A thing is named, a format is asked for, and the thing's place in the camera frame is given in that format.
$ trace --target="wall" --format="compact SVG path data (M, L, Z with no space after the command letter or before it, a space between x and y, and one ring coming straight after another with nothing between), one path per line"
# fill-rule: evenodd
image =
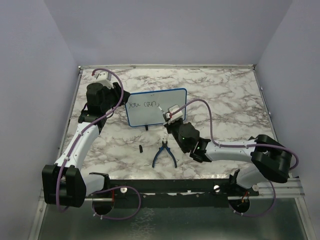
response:
M0 7L0 239L27 239L78 68L42 0Z
M44 0L79 65L256 64L292 0Z
M294 0L257 65L279 140L300 156L298 173L320 239L320 1Z

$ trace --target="purple cable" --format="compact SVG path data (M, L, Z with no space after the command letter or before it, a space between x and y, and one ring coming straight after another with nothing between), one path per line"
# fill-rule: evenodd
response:
M105 68L96 68L95 70L92 71L92 76L95 75L95 72L96 71L99 71L99 70L102 70L102 71L106 71L110 74L112 74L113 76L115 76L115 78L118 80L119 84L120 84L120 87L121 87L121 95L120 95L120 100L118 101L118 103L115 105L115 107L107 112L105 115L103 115L102 117L99 117L98 119L94 120L93 122L91 122L90 124L88 124L88 126L86 126L82 131L81 133L79 133L79 135L76 137L76 139L74 140L73 144L71 145L71 148L70 150L68 151L67 155L66 155L66 158L69 158L71 156L71 153L72 151L75 149L76 145L77 145L77 142L79 141L79 139L81 138L81 136L83 135L83 133L88 129L90 128L92 125L96 124L97 122L99 122L100 120L106 118L107 116L109 116L110 114L112 114L116 109L117 107L119 107L119 105L121 104L122 102L122 99L124 98L124 86L120 80L120 78L113 72L113 71L110 71L108 69L105 69ZM59 200L59 191L60 191L60 179L62 177L62 172L65 168L65 165L67 164L67 159L65 159L63 161L63 164L61 165L60 167L60 171L59 171L59 174L58 174L58 178L56 180L56 189L55 189L55 203L56 203L56 207L58 209L59 212L63 213L67 210L68 207L66 207L65 209L61 209L60 208L60 200Z
M120 220L127 220L127 219L130 219L130 218L132 218L133 216L135 216L135 215L139 212L140 207L141 207L141 196L140 196L138 190L135 189L135 188L133 188L132 186L116 186L116 187L109 188L109 189L107 189L107 190L96 191L96 192L94 192L94 193L95 193L95 194L102 194L102 193L107 193L107 192L110 192L110 191L112 191L112 190L117 190L117 189L121 189L121 188L132 189L133 191L135 191L135 193L136 193L137 196L138 196L139 204L138 204L138 207L137 207L136 211L135 211L133 214L131 214L131 215L129 215L129 216L125 216L125 217L111 217L111 216L99 215L99 214L96 213L96 211L95 211L95 206L94 206L94 204L92 203L92 210L93 210L94 214L97 215L97 216L99 216L99 217L102 217L103 219L119 220L119 221L120 221Z
M295 169L298 164L299 164L299 157L297 154L295 154L291 149L289 148L286 148L284 146L276 146L276 145L270 145L270 144L261 144L261 143L255 143L255 144L248 144L248 145L232 145L232 144L219 144L218 142L215 141L214 139L214 135L213 135L213 124L212 124L212 113L211 113L211 109L210 109L210 106L209 104L203 100L203 99L199 99L199 98L196 98L196 99L193 99L189 102L187 102L185 105L183 105L182 107L180 107L177 111L171 113L171 116L175 115L176 113L178 113L179 111L181 111L182 109L184 109L186 106L188 106L189 104L192 104L194 102L203 102L206 107L208 108L209 110L209 117L210 117L210 138L211 138L211 141L213 142L214 145L216 146L220 146L220 147L224 147L224 148L249 148L249 147L267 147L267 148L273 148L273 149L280 149L280 150L283 150L283 151L286 151L290 154L292 154L294 157L295 157L295 164L290 167L290 170L292 169Z
M270 182L272 190L273 190L273 201L272 201L271 206L267 210L265 210L262 213L258 213L258 214L245 214L245 213L241 213L241 212L234 210L234 208L229 204L229 207L231 208L231 210L237 215L240 215L243 217L248 217L248 218L262 217L262 216L266 215L267 213L269 213L272 209L274 209L274 207L276 205L276 199L277 199L275 187L271 181L269 181L269 182Z

